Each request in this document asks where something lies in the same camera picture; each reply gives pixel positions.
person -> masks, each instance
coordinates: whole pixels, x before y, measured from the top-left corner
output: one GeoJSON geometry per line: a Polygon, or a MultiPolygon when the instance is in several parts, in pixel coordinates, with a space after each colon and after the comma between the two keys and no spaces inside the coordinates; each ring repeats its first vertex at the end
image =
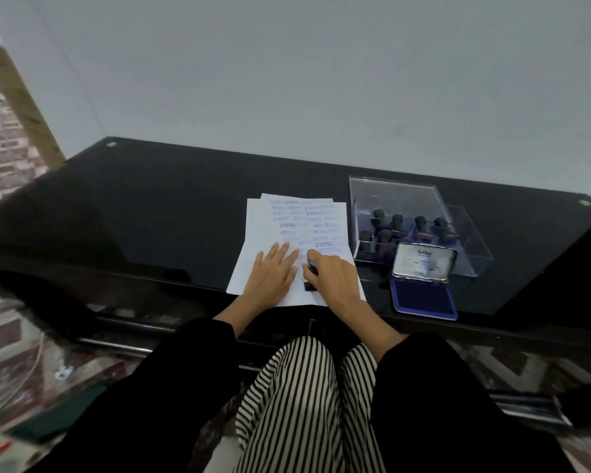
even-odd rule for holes
{"type": "MultiPolygon", "coordinates": [[[[242,295],[161,342],[31,471],[185,471],[200,428],[239,389],[236,338],[296,277],[288,249],[260,252],[242,295]]],[[[237,413],[236,472],[573,471],[552,435],[499,410],[446,341],[376,315],[352,264],[307,259],[317,275],[304,264],[304,278],[363,343],[337,372],[312,337],[269,360],[237,413]]]]}

metal ink pad case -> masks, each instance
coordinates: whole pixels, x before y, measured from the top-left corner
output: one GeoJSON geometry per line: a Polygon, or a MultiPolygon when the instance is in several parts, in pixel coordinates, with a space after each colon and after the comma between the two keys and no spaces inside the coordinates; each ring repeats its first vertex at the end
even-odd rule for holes
{"type": "Polygon", "coordinates": [[[457,251],[446,247],[400,243],[390,280],[394,310],[423,317],[457,320],[449,274],[457,251]]]}

left hand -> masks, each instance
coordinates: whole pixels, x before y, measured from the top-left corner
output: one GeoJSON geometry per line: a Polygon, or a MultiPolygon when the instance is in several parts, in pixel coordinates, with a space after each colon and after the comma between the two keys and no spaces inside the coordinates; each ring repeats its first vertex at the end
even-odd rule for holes
{"type": "Polygon", "coordinates": [[[253,302],[259,311],[275,307],[280,302],[296,277],[297,267],[293,267],[298,258],[299,249],[295,249],[288,257],[289,243],[278,248],[276,242],[263,258],[260,251],[254,261],[254,267],[241,297],[253,302]]]}

stack of paper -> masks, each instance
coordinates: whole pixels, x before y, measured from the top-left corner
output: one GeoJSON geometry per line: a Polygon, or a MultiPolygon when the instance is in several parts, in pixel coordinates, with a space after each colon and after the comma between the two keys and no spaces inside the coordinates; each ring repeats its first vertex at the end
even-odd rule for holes
{"type": "MultiPolygon", "coordinates": [[[[289,252],[300,249],[295,263],[298,268],[291,290],[279,306],[326,305],[318,292],[304,290],[302,264],[308,249],[320,254],[338,255],[354,264],[348,246],[346,203],[333,199],[303,199],[263,194],[260,199],[248,199],[245,242],[230,278],[227,292],[240,295],[247,283],[254,259],[259,251],[267,253],[275,243],[289,242],[289,252]]],[[[365,299],[361,283],[361,298],[365,299]]]]}

gray wall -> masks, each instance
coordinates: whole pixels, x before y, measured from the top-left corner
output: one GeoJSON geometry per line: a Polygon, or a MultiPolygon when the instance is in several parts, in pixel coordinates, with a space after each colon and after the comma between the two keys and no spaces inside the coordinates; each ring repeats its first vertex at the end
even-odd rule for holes
{"type": "Polygon", "coordinates": [[[0,0],[0,35],[68,155],[110,134],[591,194],[591,0],[0,0]]]}

